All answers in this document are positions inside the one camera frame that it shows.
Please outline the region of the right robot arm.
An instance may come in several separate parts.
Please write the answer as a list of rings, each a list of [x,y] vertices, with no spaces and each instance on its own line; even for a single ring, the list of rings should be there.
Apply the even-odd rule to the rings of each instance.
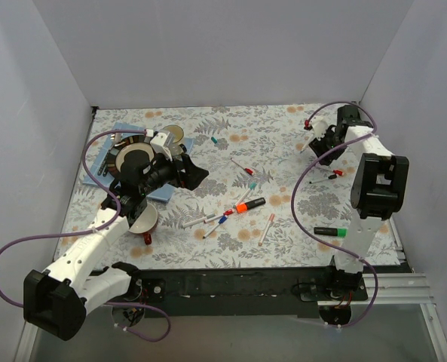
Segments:
[[[389,151],[376,135],[371,116],[361,118],[359,106],[348,103],[337,109],[337,121],[316,120],[313,113],[305,121],[311,132],[306,147],[317,156],[318,164],[329,166],[349,148],[359,160],[351,187],[354,214],[340,249],[323,280],[324,293],[340,299],[360,288],[363,262],[377,231],[404,202],[409,160]]]

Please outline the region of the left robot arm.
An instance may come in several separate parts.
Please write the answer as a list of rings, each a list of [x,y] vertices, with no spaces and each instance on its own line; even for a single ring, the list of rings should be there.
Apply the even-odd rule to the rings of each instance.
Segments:
[[[186,153],[173,159],[158,153],[151,161],[140,151],[127,154],[87,234],[44,271],[32,270],[25,277],[25,321],[67,341],[95,308],[119,296],[137,300],[142,283],[133,276],[136,267],[116,263],[95,278],[91,272],[144,213],[148,194],[166,184],[193,191],[208,175]]]

